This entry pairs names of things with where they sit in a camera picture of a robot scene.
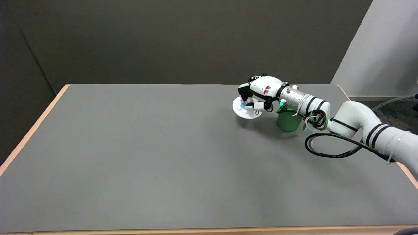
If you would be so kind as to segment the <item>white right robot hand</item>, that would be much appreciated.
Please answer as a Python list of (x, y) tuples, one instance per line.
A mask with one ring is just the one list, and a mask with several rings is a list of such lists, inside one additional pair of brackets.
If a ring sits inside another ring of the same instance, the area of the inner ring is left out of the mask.
[(279, 100), (283, 90), (288, 87), (288, 82), (267, 76), (252, 76), (247, 83), (238, 86), (240, 95), (239, 110), (252, 110), (255, 112), (272, 112), (273, 102)]

